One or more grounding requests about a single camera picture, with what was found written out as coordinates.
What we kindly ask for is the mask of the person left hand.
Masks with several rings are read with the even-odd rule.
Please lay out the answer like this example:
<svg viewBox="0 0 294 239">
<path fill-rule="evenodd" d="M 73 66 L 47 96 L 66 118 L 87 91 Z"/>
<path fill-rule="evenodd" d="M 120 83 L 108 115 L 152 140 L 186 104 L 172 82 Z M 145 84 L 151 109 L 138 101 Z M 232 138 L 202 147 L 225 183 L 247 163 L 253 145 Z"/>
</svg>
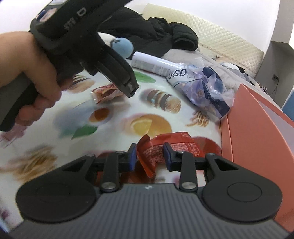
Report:
<svg viewBox="0 0 294 239">
<path fill-rule="evenodd" d="M 17 31 L 1 34 L 1 87 L 21 73 L 34 83 L 39 95 L 31 105 L 23 106 L 15 121 L 30 126 L 44 111 L 60 100 L 73 79 L 57 81 L 57 72 L 30 32 Z"/>
</svg>

